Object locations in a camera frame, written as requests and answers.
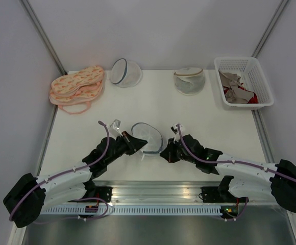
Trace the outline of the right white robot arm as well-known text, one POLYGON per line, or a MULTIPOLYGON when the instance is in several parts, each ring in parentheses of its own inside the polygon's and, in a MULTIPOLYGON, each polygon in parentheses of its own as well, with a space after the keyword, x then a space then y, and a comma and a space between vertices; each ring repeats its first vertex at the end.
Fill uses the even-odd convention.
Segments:
POLYGON ((296 213, 296 166, 288 160, 279 163, 245 162, 215 149, 205 148, 191 135, 169 139, 160 157, 169 163, 190 162, 206 174, 222 177, 218 197, 275 201, 296 213))

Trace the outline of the blue-trimmed mesh laundry bag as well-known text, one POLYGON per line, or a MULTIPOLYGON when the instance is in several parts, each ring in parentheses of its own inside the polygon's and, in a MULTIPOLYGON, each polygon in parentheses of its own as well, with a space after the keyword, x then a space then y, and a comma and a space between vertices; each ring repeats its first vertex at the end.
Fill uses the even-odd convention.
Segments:
POLYGON ((132 136, 146 140, 147 144, 140 150, 141 160, 147 157, 159 156, 164 149, 164 139, 162 134, 153 126, 137 122, 131 127, 132 136))

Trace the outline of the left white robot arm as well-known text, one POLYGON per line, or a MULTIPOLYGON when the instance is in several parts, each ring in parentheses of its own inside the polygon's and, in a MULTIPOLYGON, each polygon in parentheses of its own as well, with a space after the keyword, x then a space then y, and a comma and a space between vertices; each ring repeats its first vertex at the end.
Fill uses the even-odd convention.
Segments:
POLYGON ((71 169, 45 176, 24 174, 3 199, 9 220, 22 228, 56 205, 79 199, 93 201, 96 190, 92 180, 105 173, 107 166, 122 155, 133 155, 146 145, 146 140, 124 131, 116 138, 103 138, 71 169))

